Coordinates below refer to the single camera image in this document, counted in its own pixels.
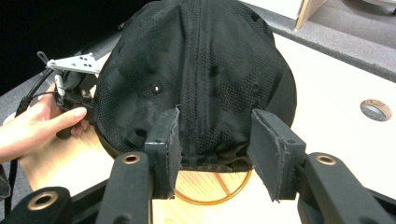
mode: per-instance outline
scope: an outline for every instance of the finger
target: finger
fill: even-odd
[[[90,123],[85,119],[82,119],[79,123],[81,124],[84,131],[87,130],[88,126],[90,125]]]
[[[75,136],[77,138],[83,132],[84,132],[84,128],[82,127],[81,122],[79,122],[73,127],[71,134],[73,134],[73,136]]]
[[[62,115],[50,119],[47,121],[48,128],[52,132],[59,132],[65,128],[71,127],[81,121],[85,115],[87,114],[87,109],[84,107],[78,107],[72,110],[69,110]]]

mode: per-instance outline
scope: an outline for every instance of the black cap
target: black cap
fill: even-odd
[[[155,120],[178,106],[181,169],[239,172],[252,169],[252,109],[290,126],[296,104],[292,72],[254,11],[236,0],[174,0],[127,21],[93,106],[113,157],[143,150]]]

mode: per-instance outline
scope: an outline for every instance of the black metal arm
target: black metal arm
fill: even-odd
[[[169,140],[178,139],[177,118],[176,110],[162,114],[147,150],[118,156],[107,181],[74,197],[64,188],[40,189],[1,223],[151,223],[151,200],[174,195],[180,147]],[[396,223],[395,200],[366,189],[341,160],[306,155],[305,143],[271,113],[254,110],[252,120],[248,155],[254,168],[273,200],[294,200],[299,193],[302,223]]]

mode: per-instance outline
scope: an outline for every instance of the hand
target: hand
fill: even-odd
[[[45,94],[35,105],[0,127],[0,163],[22,156],[73,125],[71,134],[79,136],[88,127],[88,121],[83,119],[86,114],[84,107],[62,114],[52,94]]]

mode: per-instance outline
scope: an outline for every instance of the wooden table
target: wooden table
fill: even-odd
[[[396,111],[396,84],[337,61],[276,35],[276,45],[294,73],[298,107],[292,129],[307,143],[307,153],[320,151],[343,160],[367,188],[396,198],[396,118],[366,118],[366,99]],[[91,127],[79,139],[49,139],[21,159],[33,188],[63,186],[75,195],[108,178],[112,159]],[[223,175],[236,188],[245,174]],[[224,195],[213,174],[181,172],[177,188],[197,199]],[[199,206],[179,198],[154,201],[154,223],[301,223],[296,201],[272,203],[253,173],[247,186],[227,203]]]

